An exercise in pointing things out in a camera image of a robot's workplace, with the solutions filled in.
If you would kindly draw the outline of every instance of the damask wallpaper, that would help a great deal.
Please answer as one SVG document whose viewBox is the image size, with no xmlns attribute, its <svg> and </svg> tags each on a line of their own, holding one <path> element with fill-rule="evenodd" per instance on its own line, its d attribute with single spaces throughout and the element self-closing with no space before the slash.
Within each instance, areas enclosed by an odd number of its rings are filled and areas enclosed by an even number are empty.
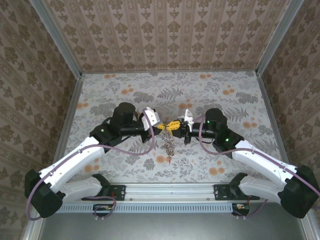
<svg viewBox="0 0 320 240">
<path fill-rule="evenodd" d="M 24 179 L 55 155 L 75 78 L 27 0 L 0 1 L 0 239 L 20 239 Z"/>
<path fill-rule="evenodd" d="M 279 150 L 261 95 L 257 77 L 248 72 L 161 72 L 85 74 L 82 93 L 72 123 L 66 154 L 78 146 L 97 125 L 111 117 L 121 102 L 156 109 L 169 123 L 179 111 L 190 109 L 196 118 L 210 108 L 219 108 L 228 126 L 257 148 L 279 159 Z M 142 144 L 131 137 L 117 147 L 142 153 L 151 141 Z M 211 144 L 205 144 L 214 150 Z M 258 176 L 250 166 L 226 156 L 207 154 L 196 139 L 184 140 L 163 131 L 156 137 L 155 149 L 143 156 L 116 151 L 96 158 L 73 180 L 101 173 L 112 183 L 214 183 L 229 182 L 239 172 Z"/>
<path fill-rule="evenodd" d="M 44 0 L 82 72 L 254 69 L 289 0 Z"/>
<path fill-rule="evenodd" d="M 320 183 L 319 0 L 303 2 L 262 78 L 289 160 Z"/>
</svg>

